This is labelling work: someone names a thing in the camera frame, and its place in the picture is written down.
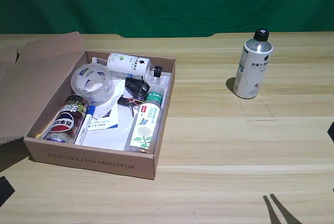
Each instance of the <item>plastic bottle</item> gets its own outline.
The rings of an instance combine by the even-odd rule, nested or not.
[[[154,75],[148,79],[150,89],[134,118],[124,151],[147,153],[149,147],[156,144],[164,95],[160,77],[161,69],[156,67]]]
[[[253,39],[245,42],[234,82],[234,93],[243,99],[256,97],[267,69],[272,45],[269,31],[257,29]]]
[[[147,81],[154,66],[150,59],[121,53],[110,54],[107,62],[110,71],[126,74],[126,78]]]

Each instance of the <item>black object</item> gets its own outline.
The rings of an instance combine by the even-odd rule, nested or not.
[[[140,79],[125,79],[125,88],[128,89],[134,98],[124,98],[121,96],[117,102],[119,105],[125,107],[135,107],[144,102],[144,99],[150,89],[150,86],[143,80]]]
[[[257,29],[253,38],[258,41],[267,41],[268,37],[269,31],[267,29]]]
[[[160,78],[161,73],[162,73],[162,67],[161,66],[155,66],[154,69],[153,69],[153,76]]]
[[[8,200],[8,198],[15,192],[6,177],[0,177],[0,207]]]
[[[331,124],[329,130],[327,131],[329,137],[333,140],[334,142],[334,122]]]

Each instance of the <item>green backdrop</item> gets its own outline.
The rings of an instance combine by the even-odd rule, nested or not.
[[[334,31],[333,0],[0,0],[0,33],[197,37],[217,32]]]

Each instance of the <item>white marker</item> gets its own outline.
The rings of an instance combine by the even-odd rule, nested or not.
[[[82,125],[81,125],[81,128],[80,128],[80,131],[78,133],[78,136],[74,142],[75,145],[82,145],[82,142],[84,142],[84,138],[87,134],[87,130],[88,130],[88,127],[89,127],[89,123],[93,117],[93,114],[95,112],[95,106],[94,105],[90,105],[88,110],[87,110],[87,114],[86,114],[86,117],[85,117],[85,120],[83,121]]]

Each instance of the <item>cardboard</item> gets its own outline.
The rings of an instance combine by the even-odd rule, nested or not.
[[[0,79],[15,64],[17,59],[17,46],[7,45],[0,50]]]
[[[175,77],[175,59],[150,58],[172,73],[158,140],[148,154],[77,146],[35,139],[72,94],[70,78],[92,57],[108,59],[110,52],[85,51],[78,32],[54,36],[24,47],[19,60],[0,80],[0,143],[24,138],[37,162],[154,179]]]

